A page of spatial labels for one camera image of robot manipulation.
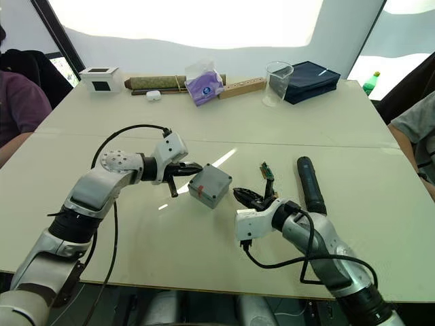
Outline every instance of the black microphone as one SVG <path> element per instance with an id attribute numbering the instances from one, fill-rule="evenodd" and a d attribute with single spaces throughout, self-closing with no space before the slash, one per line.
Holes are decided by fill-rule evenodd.
<path id="1" fill-rule="evenodd" d="M 321 195 L 310 158 L 302 156 L 298 159 L 298 172 L 308 212 L 326 215 L 324 198 Z"/>

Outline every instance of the bright light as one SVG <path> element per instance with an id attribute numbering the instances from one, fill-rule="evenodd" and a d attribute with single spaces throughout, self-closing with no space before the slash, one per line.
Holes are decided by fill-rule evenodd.
<path id="1" fill-rule="evenodd" d="M 372 100 L 381 100 L 429 55 L 428 53 L 416 53 L 398 58 L 360 56 L 347 79 L 358 80 L 362 86 L 375 71 L 379 71 L 381 75 L 369 97 Z"/>
<path id="2" fill-rule="evenodd" d="M 62 25 L 87 35 L 231 49 L 308 45 L 322 2 L 50 0 L 50 5 Z"/>
<path id="3" fill-rule="evenodd" d="M 394 15 L 411 15 L 435 9 L 434 0 L 388 0 L 384 11 Z"/>
<path id="4" fill-rule="evenodd" d="M 233 148 L 231 149 L 227 154 L 225 154 L 224 156 L 222 156 L 219 160 L 217 160 L 216 162 L 214 162 L 212 165 L 217 168 L 219 167 L 219 165 L 221 165 L 222 163 L 224 163 L 225 161 L 227 161 L 227 159 L 229 159 L 235 152 L 237 151 L 237 148 Z M 188 188 L 188 182 L 183 185 L 183 187 L 177 189 L 178 194 L 184 194 L 186 192 L 189 192 L 189 188 Z"/>

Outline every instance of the gray shirt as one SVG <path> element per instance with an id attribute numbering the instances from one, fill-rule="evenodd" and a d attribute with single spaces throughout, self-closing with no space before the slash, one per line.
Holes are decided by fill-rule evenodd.
<path id="1" fill-rule="evenodd" d="M 435 184 L 435 92 L 415 103 L 391 124 L 416 144 L 415 160 L 419 170 Z"/>

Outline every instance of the black chair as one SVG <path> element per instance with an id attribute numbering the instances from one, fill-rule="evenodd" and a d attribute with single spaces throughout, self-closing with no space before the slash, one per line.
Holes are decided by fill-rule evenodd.
<path id="1" fill-rule="evenodd" d="M 46 93 L 53 109 L 73 89 L 40 51 L 8 50 L 0 56 L 0 70 L 19 73 L 37 84 Z"/>
<path id="2" fill-rule="evenodd" d="M 393 88 L 375 107 L 389 124 L 415 103 L 435 91 L 435 53 L 424 60 Z"/>

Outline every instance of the green bottle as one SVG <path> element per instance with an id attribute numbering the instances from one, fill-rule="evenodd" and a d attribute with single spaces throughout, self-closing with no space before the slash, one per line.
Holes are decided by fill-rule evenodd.
<path id="1" fill-rule="evenodd" d="M 372 77 L 368 81 L 364 83 L 362 89 L 366 92 L 367 96 L 373 91 L 373 88 L 376 86 L 376 82 L 378 81 L 378 77 L 381 73 L 375 72 Z"/>

